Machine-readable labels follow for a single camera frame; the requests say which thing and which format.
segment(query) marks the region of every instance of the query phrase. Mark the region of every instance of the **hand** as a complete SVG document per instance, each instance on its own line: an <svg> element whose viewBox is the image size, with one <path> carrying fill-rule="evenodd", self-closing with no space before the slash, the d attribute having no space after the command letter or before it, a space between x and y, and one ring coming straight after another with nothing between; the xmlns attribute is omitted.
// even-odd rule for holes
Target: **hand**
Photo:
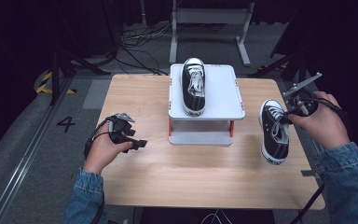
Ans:
<svg viewBox="0 0 358 224"><path fill-rule="evenodd" d="M103 168L112 162L116 156L132 147L132 142L114 144L109 137L109 123L106 122L95 134L100 136L94 139L83 170L100 175Z"/></svg>
<svg viewBox="0 0 358 224"><path fill-rule="evenodd" d="M314 94L316 98L324 98L339 106L336 98L331 94L324 91L316 91ZM318 104L318 109L309 117L289 115L289 119L325 149L340 147L350 142L341 118L327 105Z"/></svg>

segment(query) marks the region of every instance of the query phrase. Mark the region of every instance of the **high-top sneaker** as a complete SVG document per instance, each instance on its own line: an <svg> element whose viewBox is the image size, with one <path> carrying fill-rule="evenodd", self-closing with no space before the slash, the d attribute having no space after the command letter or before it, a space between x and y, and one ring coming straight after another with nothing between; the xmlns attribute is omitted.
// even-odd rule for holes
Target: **high-top sneaker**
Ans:
<svg viewBox="0 0 358 224"><path fill-rule="evenodd" d="M183 108L196 117L205 109L205 68L200 59L190 58L182 67Z"/></svg>
<svg viewBox="0 0 358 224"><path fill-rule="evenodd" d="M261 154L267 162L279 165L289 152L289 124L280 124L282 106L274 101L265 101L260 108L259 121L264 132Z"/></svg>

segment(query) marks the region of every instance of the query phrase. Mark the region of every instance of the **handheld controller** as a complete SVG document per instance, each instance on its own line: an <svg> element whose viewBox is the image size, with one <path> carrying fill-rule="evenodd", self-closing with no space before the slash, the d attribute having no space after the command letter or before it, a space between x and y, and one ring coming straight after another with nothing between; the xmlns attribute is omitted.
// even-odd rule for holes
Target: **handheld controller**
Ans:
<svg viewBox="0 0 358 224"><path fill-rule="evenodd" d="M290 105L291 108L289 108L288 111L284 112L280 123L293 124L288 118L290 114L307 117L312 115L318 109L318 104L323 104L329 106L330 109L332 109L338 114L338 116L344 123L348 134L350 134L351 127L347 112L324 98L315 98L313 92L306 88L307 85L309 85L311 82L321 76L321 73L317 73L314 77L310 77L298 84L294 84L294 86L289 91L283 93L283 100L288 105Z"/></svg>
<svg viewBox="0 0 358 224"><path fill-rule="evenodd" d="M85 148L84 148L85 159L88 157L88 155L90 153L92 142L94 141L95 138L97 138L99 136L99 135L95 135L95 134L98 132L98 130L101 129L101 127L106 122L109 122L109 132L108 133L100 133L99 135L109 134L110 139L115 144L120 144L123 142L132 142L133 143L131 148L123 151L124 153L127 153L130 149L138 150L139 147L146 146L146 144L147 144L146 140L135 140L133 138L128 137L128 136L135 135L135 130L131 129L132 125L130 125L130 122L134 123L135 120L133 120L126 113L115 114L113 116L107 117L94 130L91 137L88 139L88 141L85 144Z"/></svg>

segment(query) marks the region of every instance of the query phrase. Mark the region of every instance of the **table top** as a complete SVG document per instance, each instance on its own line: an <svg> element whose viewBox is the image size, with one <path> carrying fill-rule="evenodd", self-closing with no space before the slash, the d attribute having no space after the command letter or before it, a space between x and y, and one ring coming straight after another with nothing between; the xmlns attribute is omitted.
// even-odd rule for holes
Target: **table top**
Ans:
<svg viewBox="0 0 358 224"><path fill-rule="evenodd" d="M310 165L290 126L287 160L267 163L261 153L258 121L266 99L284 105L274 80L238 78L246 117L235 121L233 143L219 146L175 146L168 141L170 77L115 75L101 112L104 118L126 112L135 139L145 148L120 153L102 173L105 202L134 206L300 209L318 188ZM311 209L323 209L319 197Z"/></svg>

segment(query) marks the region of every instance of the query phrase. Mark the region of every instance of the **gray carpet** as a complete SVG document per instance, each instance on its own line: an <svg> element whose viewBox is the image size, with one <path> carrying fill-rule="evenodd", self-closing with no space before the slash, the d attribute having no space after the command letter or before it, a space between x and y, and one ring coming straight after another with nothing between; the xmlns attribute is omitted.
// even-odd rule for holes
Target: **gray carpet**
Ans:
<svg viewBox="0 0 358 224"><path fill-rule="evenodd" d="M182 63L189 57L201 58L205 63L230 64L238 76L244 76L257 71L261 65L268 65L280 57L270 59L269 54L281 36L285 25L251 25L245 40L251 66L242 65L239 51L234 44L234 37L239 27L225 26L220 31L211 31L199 27L185 28L179 33L177 62ZM147 51L157 62L146 53L131 51L133 55L148 67L159 68L169 73L168 63L171 38L168 36L154 39L145 45L133 48ZM126 63L136 64L136 61L124 50L117 57ZM90 62L100 61L101 58L89 59ZM101 67L112 74L142 74L149 73L142 68L133 68L112 61ZM283 83L279 77L281 71L273 71L267 77L274 78L281 91L286 91L290 83ZM9 202L9 207L3 215L1 223L61 223L63 209L71 193L76 172L82 165L84 143L96 125L101 112L103 100L112 76L96 76L88 70L79 70L72 80L70 89L77 90L76 94L65 94L53 114L46 133L42 136L36 156L22 180L20 187ZM46 111L49 108L50 95L39 93L37 98L23 111L13 123L0 142L0 197L15 168L33 140ZM67 133L65 127L57 123L67 117L72 117L71 126ZM315 148L309 138L297 129L301 143L314 167ZM108 206L109 215L115 222L125 220L133 222L133 207ZM134 223L139 221L142 208L137 208ZM297 214L293 210L274 211L278 224L290 222ZM308 212L303 223L328 223L326 209Z"/></svg>

